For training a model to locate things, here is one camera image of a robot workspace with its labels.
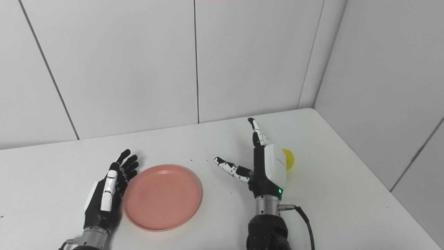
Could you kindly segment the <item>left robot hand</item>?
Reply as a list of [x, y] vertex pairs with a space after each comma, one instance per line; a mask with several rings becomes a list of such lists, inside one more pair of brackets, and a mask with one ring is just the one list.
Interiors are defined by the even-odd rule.
[[85, 211], [84, 229], [99, 227], [111, 233], [120, 220], [119, 208], [129, 182], [138, 174], [138, 156], [124, 150], [98, 182]]

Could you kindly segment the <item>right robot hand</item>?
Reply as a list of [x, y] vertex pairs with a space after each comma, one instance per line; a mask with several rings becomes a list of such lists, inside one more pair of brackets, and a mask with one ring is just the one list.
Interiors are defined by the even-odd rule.
[[248, 185], [254, 198], [270, 195], [281, 201], [287, 179], [287, 156], [268, 136], [257, 121], [249, 117], [253, 129], [253, 169], [236, 165], [220, 157], [214, 158], [217, 166], [233, 178]]

